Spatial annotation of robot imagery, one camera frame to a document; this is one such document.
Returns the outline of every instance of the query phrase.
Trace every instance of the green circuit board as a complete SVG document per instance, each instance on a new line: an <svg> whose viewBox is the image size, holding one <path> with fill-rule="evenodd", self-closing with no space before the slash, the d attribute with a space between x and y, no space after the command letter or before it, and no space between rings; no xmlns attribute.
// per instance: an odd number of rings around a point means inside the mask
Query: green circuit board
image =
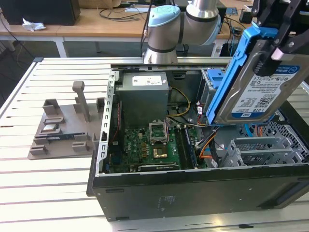
<svg viewBox="0 0 309 232"><path fill-rule="evenodd" d="M124 152L121 161L116 160L117 163L113 163L112 159L111 171L113 173L132 172L132 166L147 164L176 164L180 166L174 130L173 127L169 128L168 142L158 145L150 142L149 128L125 129ZM159 127L152 127L152 131L152 137L164 136L164 132L162 133L162 129ZM191 143L194 144L198 141L197 132L195 128L189 128L188 131ZM159 150L162 154L167 154L167 157L155 158L154 152L160 155Z"/></svg>

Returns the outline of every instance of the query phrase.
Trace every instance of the hard drive label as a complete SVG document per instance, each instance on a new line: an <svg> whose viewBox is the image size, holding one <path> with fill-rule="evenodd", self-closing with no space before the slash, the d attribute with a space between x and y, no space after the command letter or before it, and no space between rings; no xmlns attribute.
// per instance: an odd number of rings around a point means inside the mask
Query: hard drive label
<svg viewBox="0 0 309 232"><path fill-rule="evenodd" d="M280 86L298 71L299 66L280 65L271 77L254 75L233 108L232 116L257 117L263 114L280 94Z"/></svg>

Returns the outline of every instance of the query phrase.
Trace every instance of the desk leg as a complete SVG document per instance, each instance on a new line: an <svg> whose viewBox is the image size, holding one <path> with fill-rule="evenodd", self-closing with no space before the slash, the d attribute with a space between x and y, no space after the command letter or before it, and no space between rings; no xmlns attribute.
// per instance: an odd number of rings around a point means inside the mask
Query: desk leg
<svg viewBox="0 0 309 232"><path fill-rule="evenodd" d="M64 47L64 41L63 40L56 40L55 41L57 48L58 48L58 52L61 58L66 58L69 57L69 54L66 50L66 48Z"/></svg>
<svg viewBox="0 0 309 232"><path fill-rule="evenodd" d="M9 41L9 40L5 40L2 41L2 43L4 44L4 46L10 50L10 52L14 52L15 51L15 47L13 45L13 41Z"/></svg>
<svg viewBox="0 0 309 232"><path fill-rule="evenodd" d="M222 46L223 46L223 44L225 44L225 41L226 40L223 40L223 39L215 40L211 57L219 57L220 56Z"/></svg>
<svg viewBox="0 0 309 232"><path fill-rule="evenodd" d="M101 52L100 44L98 42L95 42L95 44L96 44L96 51L97 51L97 53L100 53Z"/></svg>

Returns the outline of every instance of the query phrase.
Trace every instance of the floor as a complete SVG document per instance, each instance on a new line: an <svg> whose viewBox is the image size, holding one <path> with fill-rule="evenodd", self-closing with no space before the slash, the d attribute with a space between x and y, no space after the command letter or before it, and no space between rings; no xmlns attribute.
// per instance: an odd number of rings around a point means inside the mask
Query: floor
<svg viewBox="0 0 309 232"><path fill-rule="evenodd" d="M18 81L31 64L33 58L25 51L20 50L21 46L15 42L15 52L8 52L7 49L0 54L0 107L8 98ZM27 50L34 57L59 57L56 45L53 42L27 41ZM70 57L139 57L140 43L129 42L100 42L101 53L96 52L94 42L66 42L65 44ZM144 44L143 51L146 51L147 44ZM210 56L210 46L190 46L188 56Z"/></svg>

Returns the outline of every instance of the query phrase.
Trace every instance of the black box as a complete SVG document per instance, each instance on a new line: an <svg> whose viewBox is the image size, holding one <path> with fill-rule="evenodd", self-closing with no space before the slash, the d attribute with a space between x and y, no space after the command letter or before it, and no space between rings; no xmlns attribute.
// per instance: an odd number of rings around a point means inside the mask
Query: black box
<svg viewBox="0 0 309 232"><path fill-rule="evenodd" d="M175 5L178 6L180 8L180 11L182 11L182 12L185 12L187 5L189 5L187 0L174 0L174 1L173 0L167 0L168 5L173 5L173 2L175 2ZM220 25L220 32L221 32L223 19L224 19L225 13L226 13L226 6L224 6L224 4L222 2L217 0L217 8L219 10L219 15L221 17L221 25Z"/></svg>
<svg viewBox="0 0 309 232"><path fill-rule="evenodd" d="M23 18L33 23L74 25L81 12L78 0L0 0L4 17L10 25L20 25Z"/></svg>

